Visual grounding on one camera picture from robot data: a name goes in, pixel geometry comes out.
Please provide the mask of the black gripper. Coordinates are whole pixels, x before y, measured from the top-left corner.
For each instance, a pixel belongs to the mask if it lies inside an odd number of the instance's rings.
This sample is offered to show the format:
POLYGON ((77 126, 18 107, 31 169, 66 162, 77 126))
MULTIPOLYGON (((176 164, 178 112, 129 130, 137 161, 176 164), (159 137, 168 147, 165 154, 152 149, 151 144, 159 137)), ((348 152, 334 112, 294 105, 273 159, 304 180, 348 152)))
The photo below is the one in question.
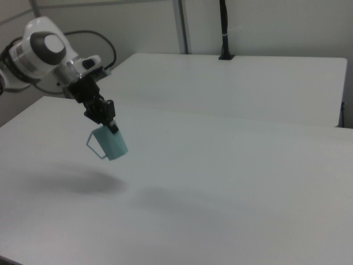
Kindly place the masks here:
POLYGON ((119 131, 115 123, 115 106, 112 100, 104 100, 95 80, 90 76, 79 78, 68 86, 73 98, 85 107, 84 115, 97 124, 107 126, 112 134, 119 131))

